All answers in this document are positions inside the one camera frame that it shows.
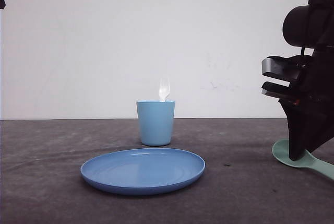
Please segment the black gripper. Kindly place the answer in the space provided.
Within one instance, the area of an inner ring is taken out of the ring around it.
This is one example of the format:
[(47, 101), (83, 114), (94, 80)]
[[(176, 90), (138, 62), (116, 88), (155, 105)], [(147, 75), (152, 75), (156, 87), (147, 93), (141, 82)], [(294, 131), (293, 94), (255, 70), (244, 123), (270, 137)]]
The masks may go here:
[(287, 115), (289, 158), (297, 161), (333, 139), (333, 49), (313, 55), (279, 57), (279, 79), (290, 82), (289, 98), (280, 99)]

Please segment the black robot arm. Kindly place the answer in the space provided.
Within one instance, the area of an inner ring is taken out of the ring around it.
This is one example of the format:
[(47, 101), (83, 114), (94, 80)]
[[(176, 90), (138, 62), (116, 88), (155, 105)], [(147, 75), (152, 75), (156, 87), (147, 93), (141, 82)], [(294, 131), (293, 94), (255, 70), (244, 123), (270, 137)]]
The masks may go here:
[(292, 9), (283, 36), (301, 47), (282, 69), (290, 98), (279, 101), (288, 118), (289, 157), (295, 161), (333, 138), (333, 0), (308, 0)]

